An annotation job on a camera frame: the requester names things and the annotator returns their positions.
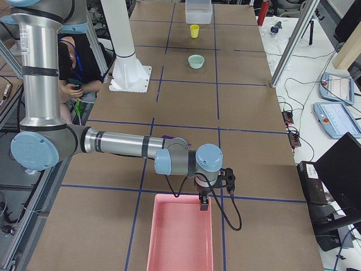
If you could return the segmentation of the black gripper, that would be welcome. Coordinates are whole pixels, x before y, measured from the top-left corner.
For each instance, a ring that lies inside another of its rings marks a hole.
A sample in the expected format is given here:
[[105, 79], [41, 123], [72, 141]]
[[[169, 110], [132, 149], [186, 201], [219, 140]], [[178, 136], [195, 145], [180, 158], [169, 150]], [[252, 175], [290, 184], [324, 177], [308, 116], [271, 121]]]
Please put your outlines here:
[[195, 187], [199, 192], [200, 211], [207, 211], [209, 208], [208, 194], [211, 193], [210, 186], [215, 185], [218, 172], [196, 172], [195, 173]]

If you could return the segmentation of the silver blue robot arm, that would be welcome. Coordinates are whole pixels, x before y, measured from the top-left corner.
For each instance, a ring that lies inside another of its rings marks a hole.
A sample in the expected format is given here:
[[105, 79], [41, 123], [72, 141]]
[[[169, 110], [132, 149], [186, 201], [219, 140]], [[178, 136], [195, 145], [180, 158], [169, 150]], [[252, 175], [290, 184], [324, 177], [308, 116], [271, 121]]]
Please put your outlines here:
[[67, 124], [60, 115], [58, 33], [62, 27], [87, 23], [85, 1], [11, 1], [11, 16], [20, 31], [25, 117], [11, 142], [15, 160], [42, 171], [78, 153], [104, 152], [152, 159], [162, 175], [193, 178], [200, 208], [221, 187], [223, 154], [205, 144], [192, 151], [181, 138], [156, 138], [98, 131]]

